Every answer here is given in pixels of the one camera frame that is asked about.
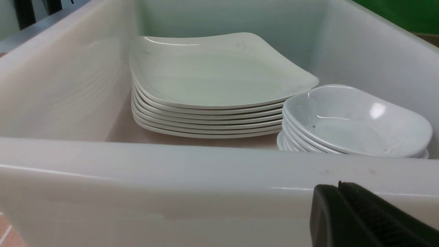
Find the plastic bin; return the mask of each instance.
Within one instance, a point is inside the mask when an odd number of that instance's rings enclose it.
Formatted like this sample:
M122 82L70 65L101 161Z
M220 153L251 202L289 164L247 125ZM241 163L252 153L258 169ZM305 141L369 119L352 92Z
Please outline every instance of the plastic bin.
M353 181L439 227L438 161L276 150L145 131L137 35L252 32L321 84L425 116L439 158L439 50L348 0L92 0L0 59L0 209L30 247L310 246L318 183Z

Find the dishware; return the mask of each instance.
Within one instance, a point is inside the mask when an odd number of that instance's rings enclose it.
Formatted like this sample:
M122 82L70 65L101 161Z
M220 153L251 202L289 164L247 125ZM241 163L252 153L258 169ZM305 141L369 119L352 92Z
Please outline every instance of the dishware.
M415 157L432 137L421 115L344 85L295 95L284 115L309 138L343 153Z
M282 119L266 121L266 122L261 122L261 123L227 124L227 125L205 125L205 124L179 123L179 122L174 122L174 121L162 120L162 119L155 118L155 117L152 117L152 116L149 116L147 114L142 113L139 110L139 105L135 102L134 99L132 100L131 104L134 105L134 107L132 108L134 111L134 114L136 114L137 116L139 116L140 118L142 118L144 120L148 120L148 121L151 121L151 122L154 122L157 124L164 124L164 125L189 128L189 129L221 130L221 131L223 131L223 130L253 129L253 128L261 128L261 127L282 124Z
M278 130L281 129L281 125L273 125L273 126L267 126L267 127L261 127L261 128L253 128L253 129L243 129L243 130L202 130L202 129L190 129L190 128L183 128L183 127L175 127L170 126L166 124L161 123L155 123L152 121L145 120L138 115L135 114L133 111L134 119L137 122L140 122L144 125L148 125L155 128L161 128L165 130L170 131L178 131L178 132L186 132L186 133L194 133L194 134L246 134L246 133L255 133L255 132L264 132L264 131L272 131L272 130Z
M276 138L276 144L277 144L277 148L280 151L285 151L285 146L284 146L284 133L283 131L279 132L279 134L277 135Z
M152 101L187 109L241 109L283 102L319 83L259 36L138 37L130 69Z
M285 122L282 122L282 130L285 132L285 135L290 139L290 141L294 141L294 143L302 148L304 148L308 152L316 152L316 153L324 153L324 151L314 147L313 145L307 143L305 140L300 138L294 131L290 130Z
M242 120L242 119L253 119L272 115L282 114L282 108L272 109L268 111L255 112L255 113L245 113L245 114L234 114L234 115L198 115L198 114L187 114L187 113L176 113L171 111L165 111L158 109L147 104L138 94L136 90L133 90L133 95L136 97L137 102L142 106L142 108L152 111L156 114L179 117L193 120Z
M189 138L202 138L202 139L233 139L233 138L247 138L247 137L255 137L255 136L261 136L261 135L267 135L267 134L275 134L279 133L282 129L274 129L270 131L261 131L261 132L253 132L253 133L243 133L243 134L195 134L195 133L187 133L187 132L180 132L180 131L173 131L168 129L161 129L158 127L154 127L151 125L146 125L140 121L138 121L137 118L134 118L134 121L142 128L157 132L160 134L168 134L168 135L174 135L174 136L181 136L181 137L189 137Z
M139 96L149 105L156 107L158 109L162 109L165 111L175 112L175 113L187 113L187 114L197 114L197 115L232 115L232 114L244 114L244 113L253 113L253 112L261 112L267 111L271 109L276 109L284 106L284 102L277 102L269 105L255 106L255 107L247 107L240 109L188 109L181 107L174 107L169 105L163 105L157 103L150 98L148 98L140 89L140 86L137 82L133 80L133 86L137 89Z
M296 136L295 139L299 140L303 143L303 145L310 145L312 147L315 147L319 150L322 150L326 153L336 153L336 154L342 154L342 152L339 152L337 150L334 150L332 148L326 147L325 145L322 145L313 139L309 138L308 136L304 135L299 129L294 126L291 121L288 119L288 116L285 115L283 121L285 121L287 128L293 132Z

